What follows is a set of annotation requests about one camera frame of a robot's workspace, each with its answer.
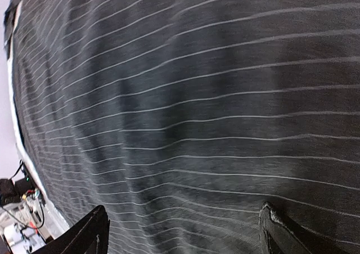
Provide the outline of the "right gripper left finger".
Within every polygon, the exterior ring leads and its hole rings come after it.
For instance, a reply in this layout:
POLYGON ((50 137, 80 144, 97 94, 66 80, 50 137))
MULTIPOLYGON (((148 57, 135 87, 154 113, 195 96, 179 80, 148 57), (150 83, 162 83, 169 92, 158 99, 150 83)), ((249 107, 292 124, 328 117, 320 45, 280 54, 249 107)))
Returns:
POLYGON ((107 254, 110 220, 102 205, 95 207, 62 236, 35 254, 107 254))

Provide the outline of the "black pinstriped shirt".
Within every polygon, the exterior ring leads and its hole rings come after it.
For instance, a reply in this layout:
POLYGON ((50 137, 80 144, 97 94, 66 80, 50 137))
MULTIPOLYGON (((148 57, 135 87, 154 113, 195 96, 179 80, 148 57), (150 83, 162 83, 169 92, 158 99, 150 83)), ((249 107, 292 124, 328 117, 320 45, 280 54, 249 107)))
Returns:
POLYGON ((11 0, 21 138, 110 253, 263 253, 265 203, 359 252, 359 0, 11 0))

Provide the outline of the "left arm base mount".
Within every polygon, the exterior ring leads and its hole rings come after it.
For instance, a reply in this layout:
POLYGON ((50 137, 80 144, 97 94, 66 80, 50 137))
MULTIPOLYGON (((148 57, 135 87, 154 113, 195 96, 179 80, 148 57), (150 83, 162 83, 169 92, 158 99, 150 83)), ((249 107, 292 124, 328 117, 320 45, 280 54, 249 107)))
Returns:
POLYGON ((19 162, 15 174, 1 179, 1 253, 34 253, 46 244, 41 192, 19 162))

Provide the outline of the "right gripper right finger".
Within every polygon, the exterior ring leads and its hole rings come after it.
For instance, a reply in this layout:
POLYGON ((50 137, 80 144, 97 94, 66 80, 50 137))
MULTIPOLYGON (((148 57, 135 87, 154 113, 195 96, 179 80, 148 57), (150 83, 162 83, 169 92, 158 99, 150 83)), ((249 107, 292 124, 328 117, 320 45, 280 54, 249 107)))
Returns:
POLYGON ((307 231, 268 202, 259 213, 259 227, 263 253, 346 253, 330 240, 307 231))

